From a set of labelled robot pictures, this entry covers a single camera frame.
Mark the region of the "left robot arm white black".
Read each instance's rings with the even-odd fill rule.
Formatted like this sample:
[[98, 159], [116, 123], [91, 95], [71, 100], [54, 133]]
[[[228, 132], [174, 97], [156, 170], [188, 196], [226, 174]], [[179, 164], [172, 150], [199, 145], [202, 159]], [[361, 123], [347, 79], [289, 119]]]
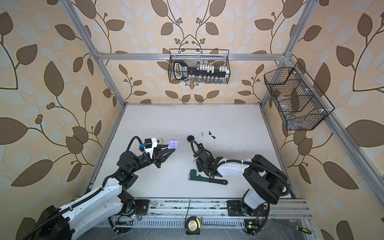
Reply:
[[81, 198], [60, 208], [50, 206], [41, 214], [37, 226], [24, 236], [25, 240], [76, 240], [99, 222], [110, 219], [134, 201], [128, 189], [138, 179], [137, 171], [150, 165], [160, 168], [178, 149], [178, 141], [159, 144], [159, 139], [142, 141], [134, 136], [129, 146], [138, 141], [140, 156], [129, 148], [120, 155], [118, 170], [105, 177], [103, 183]]

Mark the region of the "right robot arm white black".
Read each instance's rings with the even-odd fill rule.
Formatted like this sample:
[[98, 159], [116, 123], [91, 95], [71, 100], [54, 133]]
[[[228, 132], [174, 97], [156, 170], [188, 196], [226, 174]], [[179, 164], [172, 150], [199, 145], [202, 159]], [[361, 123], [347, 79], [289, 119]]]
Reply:
[[223, 177], [237, 177], [248, 182], [251, 188], [239, 203], [243, 215], [253, 216], [260, 206], [266, 205], [266, 208], [269, 208], [270, 205], [276, 205], [280, 197], [291, 194], [287, 175], [263, 156], [255, 155], [245, 161], [214, 158], [193, 136], [188, 137], [188, 142], [191, 144], [198, 168], [190, 171], [190, 181], [227, 185], [228, 181]]

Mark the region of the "purple round charging case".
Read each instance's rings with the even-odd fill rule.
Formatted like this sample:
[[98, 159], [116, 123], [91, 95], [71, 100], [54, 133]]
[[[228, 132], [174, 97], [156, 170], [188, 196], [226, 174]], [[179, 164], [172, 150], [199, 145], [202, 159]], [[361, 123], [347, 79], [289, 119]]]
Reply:
[[178, 147], [179, 147], [179, 145], [178, 145], [178, 141], [177, 140], [174, 140], [174, 139], [169, 140], [168, 149], [175, 149], [175, 150], [177, 150]]

